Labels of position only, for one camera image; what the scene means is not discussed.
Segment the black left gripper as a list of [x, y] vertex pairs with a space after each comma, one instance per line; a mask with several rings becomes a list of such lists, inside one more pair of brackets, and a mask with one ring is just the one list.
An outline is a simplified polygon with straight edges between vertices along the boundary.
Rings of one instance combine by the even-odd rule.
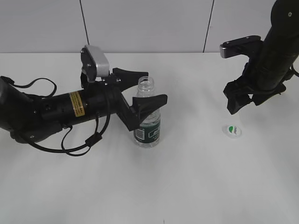
[[101, 81], [88, 83], [81, 74], [81, 99], [86, 116], [104, 117], [117, 114], [128, 130], [133, 131], [153, 112], [167, 104], [168, 96], [161, 94], [152, 97], [133, 97], [129, 106], [122, 92], [138, 85], [139, 79], [148, 77], [148, 72], [137, 72], [113, 68], [113, 72]]

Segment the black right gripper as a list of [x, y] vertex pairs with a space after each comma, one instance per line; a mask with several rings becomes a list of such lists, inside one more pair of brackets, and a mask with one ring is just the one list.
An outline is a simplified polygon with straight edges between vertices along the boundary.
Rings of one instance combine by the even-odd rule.
[[250, 103], [261, 105], [286, 90], [285, 80], [286, 64], [246, 63], [241, 76], [227, 83], [223, 90], [228, 111], [236, 114]]

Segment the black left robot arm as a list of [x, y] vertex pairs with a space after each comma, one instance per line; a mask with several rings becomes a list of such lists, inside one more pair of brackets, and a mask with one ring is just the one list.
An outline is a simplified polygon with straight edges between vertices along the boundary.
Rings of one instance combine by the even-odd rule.
[[139, 79], [147, 75], [147, 72], [114, 68], [108, 77], [93, 83], [82, 77], [81, 90], [61, 95], [52, 92], [48, 96], [21, 92], [20, 85], [1, 76], [0, 127], [19, 143], [25, 143], [26, 139], [40, 142], [68, 126], [117, 114], [127, 129], [133, 131], [167, 104], [168, 96], [161, 94], [134, 97], [133, 104], [128, 105], [122, 92], [137, 86]]

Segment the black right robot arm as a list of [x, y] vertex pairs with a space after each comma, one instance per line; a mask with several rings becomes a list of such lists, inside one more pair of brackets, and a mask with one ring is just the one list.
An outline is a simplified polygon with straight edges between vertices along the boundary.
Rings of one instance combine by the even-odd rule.
[[286, 90], [284, 82], [298, 76], [293, 64], [299, 56], [299, 2], [277, 0], [271, 9], [271, 28], [264, 40], [258, 35], [224, 42], [222, 58], [245, 55], [249, 58], [236, 80], [223, 93], [227, 109], [236, 114], [244, 106], [256, 106]]

